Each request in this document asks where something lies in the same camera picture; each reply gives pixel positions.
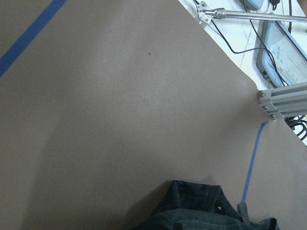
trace blue tape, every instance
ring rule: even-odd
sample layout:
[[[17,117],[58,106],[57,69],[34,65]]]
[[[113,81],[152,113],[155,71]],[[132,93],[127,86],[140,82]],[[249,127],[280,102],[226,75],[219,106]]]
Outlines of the blue tape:
[[[0,58],[0,77],[29,46],[34,38],[47,25],[67,0],[53,0],[29,28],[18,38],[9,50]]]
[[[258,134],[257,134],[257,137],[256,137],[253,154],[251,156],[250,163],[249,163],[248,175],[246,177],[246,182],[245,182],[245,187],[244,187],[244,192],[243,192],[241,204],[245,203],[246,197],[248,195],[249,182],[250,182],[251,174],[253,172],[253,167],[254,167],[254,162],[255,162],[255,158],[256,158],[257,148],[258,148],[259,141],[260,141],[260,136],[261,136],[263,128],[267,125],[267,123],[268,122],[263,122],[261,124],[259,131],[258,131]]]

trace black cloth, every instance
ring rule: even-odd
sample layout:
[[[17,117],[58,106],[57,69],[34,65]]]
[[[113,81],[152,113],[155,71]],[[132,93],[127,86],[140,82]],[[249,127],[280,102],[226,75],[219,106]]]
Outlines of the black cloth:
[[[132,230],[279,230],[274,218],[250,222],[227,201],[219,185],[173,181],[152,216]]]

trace gray electronic device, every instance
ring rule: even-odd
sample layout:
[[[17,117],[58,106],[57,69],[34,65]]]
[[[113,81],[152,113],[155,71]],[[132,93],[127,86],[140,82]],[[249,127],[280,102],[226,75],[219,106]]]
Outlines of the gray electronic device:
[[[246,7],[252,11],[259,10],[263,5],[264,0],[244,0]]]
[[[281,22],[265,21],[261,40],[274,56],[278,72],[288,85],[307,82],[307,55]],[[258,52],[257,67],[274,88],[284,86],[264,49]]]

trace dark fabric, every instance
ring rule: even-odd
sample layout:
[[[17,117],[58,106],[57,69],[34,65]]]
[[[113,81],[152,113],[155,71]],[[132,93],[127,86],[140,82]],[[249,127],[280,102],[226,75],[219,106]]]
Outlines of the dark fabric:
[[[247,209],[244,220],[219,185],[173,181],[152,216],[132,230],[279,230],[274,218],[249,222]]]

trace metal rod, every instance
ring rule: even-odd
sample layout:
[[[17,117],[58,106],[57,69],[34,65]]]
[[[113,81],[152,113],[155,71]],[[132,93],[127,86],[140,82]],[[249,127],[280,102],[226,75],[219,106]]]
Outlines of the metal rod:
[[[271,20],[271,21],[307,23],[307,17],[268,14],[268,13],[250,13],[242,11],[226,11],[224,8],[218,8],[214,10],[203,10],[201,12],[205,15],[210,15],[217,19],[241,18],[241,19],[251,19],[251,20]]]

